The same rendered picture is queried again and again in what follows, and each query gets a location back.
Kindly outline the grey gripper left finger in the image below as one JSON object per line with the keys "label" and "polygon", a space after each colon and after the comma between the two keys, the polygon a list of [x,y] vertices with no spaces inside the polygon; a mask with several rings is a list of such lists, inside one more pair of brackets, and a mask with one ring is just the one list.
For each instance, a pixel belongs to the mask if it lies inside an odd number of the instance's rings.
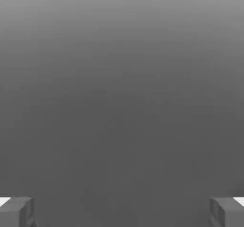
{"label": "grey gripper left finger", "polygon": [[36,227],[35,198],[0,197],[0,227]]}

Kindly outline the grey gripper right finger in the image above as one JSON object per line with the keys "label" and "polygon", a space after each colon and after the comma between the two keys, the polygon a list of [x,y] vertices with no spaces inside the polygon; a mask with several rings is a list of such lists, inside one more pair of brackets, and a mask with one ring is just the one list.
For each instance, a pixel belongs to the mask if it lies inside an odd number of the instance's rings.
{"label": "grey gripper right finger", "polygon": [[211,197],[210,227],[244,227],[244,197]]}

